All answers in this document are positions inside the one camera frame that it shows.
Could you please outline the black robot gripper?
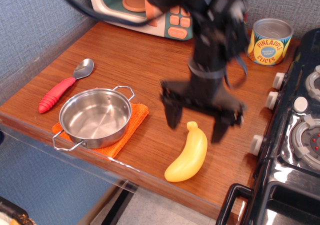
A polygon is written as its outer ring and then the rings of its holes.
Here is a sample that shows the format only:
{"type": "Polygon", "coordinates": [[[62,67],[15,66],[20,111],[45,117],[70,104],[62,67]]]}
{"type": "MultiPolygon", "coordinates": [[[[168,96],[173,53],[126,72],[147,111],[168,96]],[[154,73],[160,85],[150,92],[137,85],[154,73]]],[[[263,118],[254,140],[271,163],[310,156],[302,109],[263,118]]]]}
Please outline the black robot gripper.
{"type": "Polygon", "coordinates": [[[223,78],[202,78],[192,74],[189,81],[163,80],[161,100],[167,125],[175,130],[180,123],[183,107],[200,113],[216,112],[211,143],[219,143],[234,124],[242,125],[246,105],[231,95],[223,78]]]}

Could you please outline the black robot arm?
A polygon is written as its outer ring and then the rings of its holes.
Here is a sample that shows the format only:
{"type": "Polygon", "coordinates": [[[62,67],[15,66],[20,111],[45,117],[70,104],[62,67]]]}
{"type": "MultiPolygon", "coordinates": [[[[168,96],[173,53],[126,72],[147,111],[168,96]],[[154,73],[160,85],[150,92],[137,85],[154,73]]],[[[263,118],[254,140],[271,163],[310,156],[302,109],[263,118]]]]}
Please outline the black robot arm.
{"type": "Polygon", "coordinates": [[[245,105],[227,90],[227,63],[241,59],[249,44],[245,17],[246,0],[147,0],[161,12],[181,7],[192,18],[193,55],[189,59],[190,80],[160,83],[167,124],[176,128],[183,108],[214,117],[211,141],[222,140],[230,126],[239,125],[245,105]]]}

